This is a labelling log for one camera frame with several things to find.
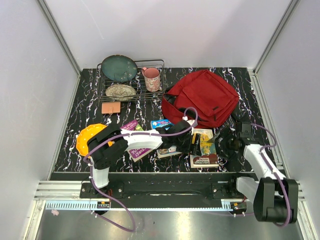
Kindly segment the yellow illustrated book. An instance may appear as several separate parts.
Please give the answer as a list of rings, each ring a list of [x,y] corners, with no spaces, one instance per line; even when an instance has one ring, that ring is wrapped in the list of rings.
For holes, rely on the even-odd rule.
[[[215,144],[206,143],[214,137],[211,129],[196,128],[193,134],[201,134],[201,152],[196,155],[189,155],[190,167],[196,168],[217,168],[219,166]]]

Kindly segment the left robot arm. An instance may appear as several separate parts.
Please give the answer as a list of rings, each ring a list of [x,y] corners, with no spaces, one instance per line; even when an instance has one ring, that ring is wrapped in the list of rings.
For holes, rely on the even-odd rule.
[[[147,148],[151,150],[168,149],[172,146],[188,150],[196,120],[181,120],[179,123],[158,127],[148,131],[121,129],[117,124],[110,124],[92,136],[86,143],[90,157],[91,180],[90,192],[97,198],[108,193],[109,170],[124,152]]]

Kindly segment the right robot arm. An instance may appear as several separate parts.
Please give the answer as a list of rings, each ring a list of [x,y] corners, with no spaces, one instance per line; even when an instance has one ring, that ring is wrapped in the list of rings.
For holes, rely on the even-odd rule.
[[[263,145],[254,138],[253,127],[266,129],[254,123],[237,122],[234,130],[225,127],[209,142],[215,144],[216,153],[221,157],[231,160],[236,155],[242,155],[257,177],[237,176],[227,185],[228,195],[235,199],[244,195],[251,201],[257,221],[286,227],[297,221],[298,183],[280,172],[267,155],[266,149],[275,147],[277,141],[272,145]]]

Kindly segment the red student backpack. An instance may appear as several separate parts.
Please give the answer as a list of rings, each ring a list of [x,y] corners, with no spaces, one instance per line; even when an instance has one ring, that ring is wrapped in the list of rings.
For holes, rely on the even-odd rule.
[[[182,120],[184,111],[194,119],[198,113],[198,128],[218,128],[235,110],[239,102],[236,90],[222,77],[208,69],[187,74],[162,97],[162,114],[171,123]]]

